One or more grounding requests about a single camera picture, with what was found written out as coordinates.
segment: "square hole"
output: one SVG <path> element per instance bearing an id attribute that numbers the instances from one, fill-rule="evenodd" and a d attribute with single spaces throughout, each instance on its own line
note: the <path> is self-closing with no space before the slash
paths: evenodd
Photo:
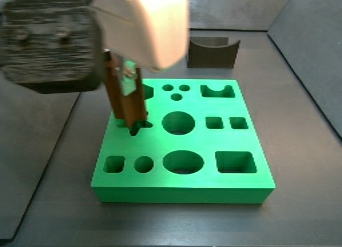
<path id="1" fill-rule="evenodd" d="M 215 152 L 216 166 L 220 173 L 255 173 L 256 166 L 249 152 Z"/>
<path id="2" fill-rule="evenodd" d="M 124 167 L 124 157 L 123 156 L 108 156 L 104 163 L 104 172 L 107 173 L 120 173 Z"/>
<path id="3" fill-rule="evenodd" d="M 229 125 L 232 129 L 237 129 L 237 130 L 248 129 L 245 118 L 243 117 L 229 117 Z"/>
<path id="4" fill-rule="evenodd" d="M 220 117 L 205 117 L 205 125 L 208 129 L 223 129 Z"/>

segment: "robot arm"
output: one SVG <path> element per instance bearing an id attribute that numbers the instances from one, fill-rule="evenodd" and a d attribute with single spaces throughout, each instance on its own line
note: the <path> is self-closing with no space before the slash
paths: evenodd
<path id="1" fill-rule="evenodd" d="M 115 116 L 133 135 L 147 112 L 132 61 L 159 71 L 183 57 L 187 6 L 187 0 L 6 0 L 0 5 L 5 78 L 40 93 L 89 91 L 104 82 Z"/>

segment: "green foam block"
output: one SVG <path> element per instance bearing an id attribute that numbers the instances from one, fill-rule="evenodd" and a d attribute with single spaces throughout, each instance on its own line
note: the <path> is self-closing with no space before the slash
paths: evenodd
<path id="1" fill-rule="evenodd" d="M 275 188 L 233 80 L 145 79 L 148 122 L 109 117 L 92 188 L 101 202 L 262 203 Z"/>

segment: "gray table surface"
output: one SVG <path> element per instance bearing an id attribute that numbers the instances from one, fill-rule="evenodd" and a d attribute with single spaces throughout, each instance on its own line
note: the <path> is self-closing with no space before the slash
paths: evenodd
<path id="1" fill-rule="evenodd" d="M 10 239 L 78 93 L 42 95 L 0 72 L 0 239 Z"/>
<path id="2" fill-rule="evenodd" d="M 82 93 L 17 236 L 8 246 L 342 245 L 342 149 L 267 34 L 195 32 L 240 39 L 235 69 L 187 69 L 148 78 L 236 79 L 276 190 L 262 206 L 101 204 L 89 182 L 109 104 Z"/>

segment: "hole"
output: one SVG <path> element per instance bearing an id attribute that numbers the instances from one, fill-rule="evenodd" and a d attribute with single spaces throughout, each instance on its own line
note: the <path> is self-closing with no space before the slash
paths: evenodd
<path id="1" fill-rule="evenodd" d="M 180 85 L 179 90 L 180 91 L 189 91 L 189 86 L 188 85 Z"/>
<path id="2" fill-rule="evenodd" d="M 243 117 L 231 117 L 229 125 L 232 129 L 237 129 L 237 130 L 248 129 L 248 125 Z"/>
<path id="3" fill-rule="evenodd" d="M 108 156 L 104 163 L 104 172 L 107 173 L 120 173 L 124 167 L 124 157 L 123 156 Z"/>
<path id="4" fill-rule="evenodd" d="M 144 100 L 151 99 L 155 96 L 155 89 L 145 84 L 143 84 L 143 87 L 144 87 Z"/>
<path id="5" fill-rule="evenodd" d="M 165 131 L 173 135 L 184 135 L 195 128 L 195 120 L 192 116 L 179 111 L 167 114 L 161 124 Z"/>
<path id="6" fill-rule="evenodd" d="M 220 173 L 255 173 L 256 167 L 249 152 L 217 151 L 216 166 Z"/>
<path id="7" fill-rule="evenodd" d="M 136 136 L 141 128 L 152 128 L 153 125 L 148 121 L 137 121 L 129 129 L 131 136 Z"/>
<path id="8" fill-rule="evenodd" d="M 175 93 L 175 94 L 171 95 L 171 99 L 172 99 L 173 101 L 179 101 L 179 100 L 183 99 L 183 96 L 181 96 L 180 94 Z"/>
<path id="9" fill-rule="evenodd" d="M 165 84 L 165 85 L 163 86 L 163 90 L 164 90 L 164 91 L 172 91 L 172 90 L 173 90 L 173 86 L 172 86 L 171 84 Z"/>
<path id="10" fill-rule="evenodd" d="M 233 98 L 235 97 L 233 89 L 229 85 L 225 85 L 223 90 L 220 91 L 213 91 L 208 88 L 207 85 L 200 85 L 200 92 L 201 92 L 201 96 L 205 98 Z"/>
<path id="11" fill-rule="evenodd" d="M 196 153 L 179 150 L 164 156 L 163 165 L 168 171 L 176 174 L 191 174 L 201 169 L 204 161 Z"/>
<path id="12" fill-rule="evenodd" d="M 135 160 L 133 168 L 140 173 L 147 173 L 153 168 L 153 160 L 148 156 L 141 156 Z"/>
<path id="13" fill-rule="evenodd" d="M 220 117 L 205 117 L 205 125 L 208 129 L 223 129 Z"/>

